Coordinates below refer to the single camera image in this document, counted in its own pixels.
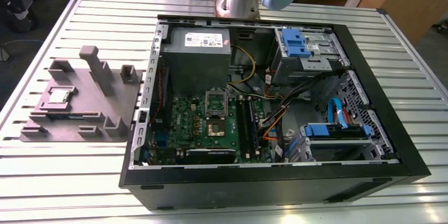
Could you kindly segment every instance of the aluminum table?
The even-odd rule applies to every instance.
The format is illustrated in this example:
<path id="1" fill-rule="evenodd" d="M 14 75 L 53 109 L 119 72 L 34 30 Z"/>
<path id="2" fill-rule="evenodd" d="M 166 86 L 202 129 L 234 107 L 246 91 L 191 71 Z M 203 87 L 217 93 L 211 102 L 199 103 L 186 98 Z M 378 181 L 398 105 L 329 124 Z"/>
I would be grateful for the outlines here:
<path id="1" fill-rule="evenodd" d="M 53 59 L 86 67 L 82 45 L 145 70 L 157 14 L 213 15 L 211 0 L 70 0 L 0 113 L 0 221 L 83 223 L 439 223 L 448 220 L 448 92 L 387 15 L 315 5 L 262 19 L 347 26 L 431 175 L 351 203 L 149 212 L 118 188 L 125 143 L 22 143 Z"/>

